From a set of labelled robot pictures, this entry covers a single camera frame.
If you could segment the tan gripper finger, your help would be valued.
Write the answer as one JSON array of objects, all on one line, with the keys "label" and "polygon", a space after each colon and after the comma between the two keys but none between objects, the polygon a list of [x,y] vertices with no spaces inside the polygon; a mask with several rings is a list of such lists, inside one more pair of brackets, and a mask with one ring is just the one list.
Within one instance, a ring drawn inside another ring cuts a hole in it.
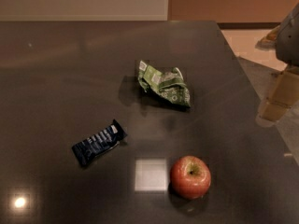
[{"label": "tan gripper finger", "polygon": [[260,103],[258,122],[278,122],[299,101],[299,67],[279,72]]}]

